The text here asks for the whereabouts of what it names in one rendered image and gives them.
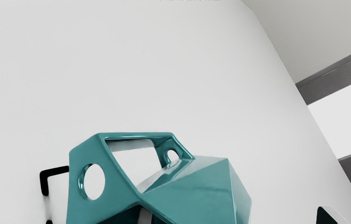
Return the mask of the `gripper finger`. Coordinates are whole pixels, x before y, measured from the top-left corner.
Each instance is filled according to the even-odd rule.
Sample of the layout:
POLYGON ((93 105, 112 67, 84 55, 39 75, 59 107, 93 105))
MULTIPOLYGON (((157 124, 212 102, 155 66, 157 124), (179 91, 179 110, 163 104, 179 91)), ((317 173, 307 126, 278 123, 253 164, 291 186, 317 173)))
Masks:
POLYGON ((316 224, 349 224, 333 207, 318 207, 316 224))

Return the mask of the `teal faceted mug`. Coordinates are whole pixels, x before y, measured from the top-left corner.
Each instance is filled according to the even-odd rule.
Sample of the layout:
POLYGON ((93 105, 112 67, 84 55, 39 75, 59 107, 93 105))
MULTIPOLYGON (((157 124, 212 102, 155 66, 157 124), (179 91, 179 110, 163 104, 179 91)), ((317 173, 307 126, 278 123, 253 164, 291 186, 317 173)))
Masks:
POLYGON ((97 133, 70 151, 66 224, 251 224, 251 197, 226 158, 193 156, 173 133, 97 133), (115 159, 153 147, 160 171, 134 185, 115 159))

